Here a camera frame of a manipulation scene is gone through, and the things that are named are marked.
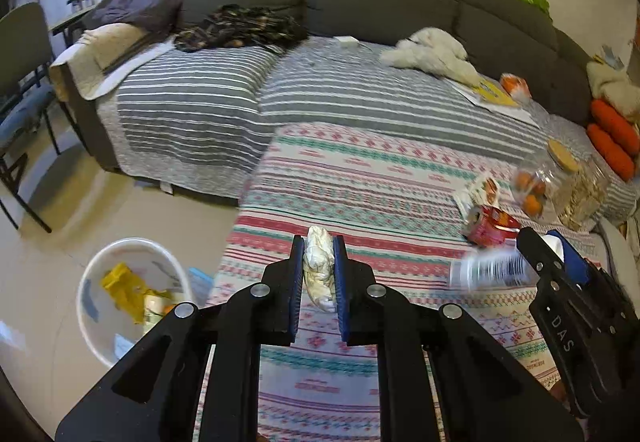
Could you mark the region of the person's hand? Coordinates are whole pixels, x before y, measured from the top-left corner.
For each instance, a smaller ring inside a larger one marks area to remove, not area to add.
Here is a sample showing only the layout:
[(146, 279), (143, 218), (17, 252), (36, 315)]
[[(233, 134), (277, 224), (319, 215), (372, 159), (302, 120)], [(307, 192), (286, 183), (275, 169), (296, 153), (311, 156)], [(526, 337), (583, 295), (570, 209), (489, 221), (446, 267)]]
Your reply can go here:
[(553, 384), (551, 389), (549, 390), (551, 395), (557, 399), (561, 404), (568, 404), (568, 394), (566, 392), (565, 386), (562, 380), (558, 380)]

